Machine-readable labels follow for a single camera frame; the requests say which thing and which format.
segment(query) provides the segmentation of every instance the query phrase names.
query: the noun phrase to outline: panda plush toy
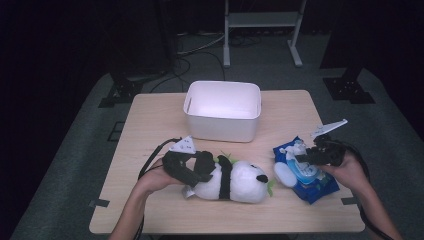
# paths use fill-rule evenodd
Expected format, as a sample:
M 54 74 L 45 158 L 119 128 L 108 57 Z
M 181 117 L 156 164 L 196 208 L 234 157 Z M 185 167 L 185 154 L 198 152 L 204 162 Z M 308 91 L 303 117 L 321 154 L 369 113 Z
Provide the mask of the panda plush toy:
M 210 154 L 210 157 L 197 159 L 194 172 L 209 174 L 212 178 L 207 182 L 199 182 L 194 187 L 186 185 L 183 189 L 186 198 L 196 195 L 207 200 L 259 203 L 269 192 L 265 172 L 248 161 L 238 160 L 232 163 L 223 155 L 219 155 L 215 161 Z

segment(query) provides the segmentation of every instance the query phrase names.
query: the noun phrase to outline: gray floor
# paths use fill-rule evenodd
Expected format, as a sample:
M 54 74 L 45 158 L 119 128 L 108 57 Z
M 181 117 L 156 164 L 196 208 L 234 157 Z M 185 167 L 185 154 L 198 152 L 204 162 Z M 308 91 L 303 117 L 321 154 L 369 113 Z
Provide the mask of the gray floor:
M 404 238 L 422 239 L 424 143 L 390 100 L 382 83 L 367 70 L 361 72 L 358 81 L 371 93 L 375 104 L 353 105 L 332 100 L 322 78 L 340 76 L 343 69 L 319 69 L 328 37 L 319 34 L 299 37 L 302 68 L 294 67 L 286 45 L 288 36 L 264 37 L 251 47 L 232 48 L 231 67 L 224 70 L 225 79 L 252 82 L 262 90 L 305 89 L 310 92 L 324 124 L 347 119 L 349 123 L 331 136 L 360 149 L 368 163 L 372 184 Z M 184 37 L 180 47 L 189 50 L 210 40 Z M 205 51 L 222 61 L 221 48 L 202 52 Z M 195 54 L 185 59 L 190 62 L 190 69 L 181 79 L 166 81 L 157 88 L 161 80 L 149 82 L 143 92 L 153 88 L 154 92 L 187 91 L 188 83 L 196 80 L 224 79 L 221 63 L 212 55 Z M 184 72 L 187 66 L 186 61 L 177 61 L 175 72 Z M 109 133 L 115 122 L 125 121 L 130 108 L 130 104 L 98 108 L 111 86 L 110 76 L 105 75 L 87 97 L 12 239 L 107 238 L 90 233 L 88 226 L 94 208 L 89 204 L 100 194 L 117 145 L 107 141 Z M 290 237 L 368 239 L 365 231 Z

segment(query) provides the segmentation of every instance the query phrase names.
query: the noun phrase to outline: wooden table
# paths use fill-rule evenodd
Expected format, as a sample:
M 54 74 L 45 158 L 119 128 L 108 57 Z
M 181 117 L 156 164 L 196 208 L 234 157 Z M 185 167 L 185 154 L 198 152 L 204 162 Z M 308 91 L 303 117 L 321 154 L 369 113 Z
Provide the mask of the wooden table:
M 299 136 L 312 146 L 310 133 L 321 124 L 307 91 L 262 91 L 262 113 L 255 139 L 250 143 L 228 143 L 194 139 L 198 150 L 214 156 L 222 152 L 260 166 L 274 178 L 272 148 Z M 183 103 L 185 93 L 140 94 L 134 99 L 99 199 L 110 201 L 96 206 L 90 223 L 93 233 L 110 233 L 136 183 L 138 173 L 155 148 L 170 138 L 186 137 Z M 158 158 L 168 148 L 165 146 Z M 182 186 L 169 186 L 147 201 L 144 233 L 152 234 L 236 234 L 359 232 L 364 229 L 358 207 L 344 205 L 352 197 L 349 189 L 319 199 L 310 205 L 281 183 L 273 197 L 259 204 L 208 201 L 193 196 L 185 199 Z

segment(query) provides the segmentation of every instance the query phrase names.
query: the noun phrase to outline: metal shelf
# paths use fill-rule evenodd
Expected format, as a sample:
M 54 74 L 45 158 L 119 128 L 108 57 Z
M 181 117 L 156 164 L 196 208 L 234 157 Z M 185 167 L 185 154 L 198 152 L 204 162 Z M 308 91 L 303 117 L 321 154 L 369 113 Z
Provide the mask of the metal shelf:
M 297 12 L 230 13 L 229 27 L 294 27 Z

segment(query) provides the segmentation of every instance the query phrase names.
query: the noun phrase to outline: plush toy head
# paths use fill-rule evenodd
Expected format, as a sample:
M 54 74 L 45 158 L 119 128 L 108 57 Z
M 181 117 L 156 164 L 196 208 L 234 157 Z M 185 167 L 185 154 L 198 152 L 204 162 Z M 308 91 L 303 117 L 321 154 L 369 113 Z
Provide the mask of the plush toy head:
M 266 197 L 268 177 L 262 169 L 247 161 L 232 164 L 222 155 L 218 159 L 213 165 L 210 163 L 213 159 L 198 159 L 194 171 L 199 174 L 208 171 L 212 178 L 208 182 L 199 182 L 193 188 L 186 186 L 185 191 L 208 200 L 228 199 L 246 203 L 259 203 Z

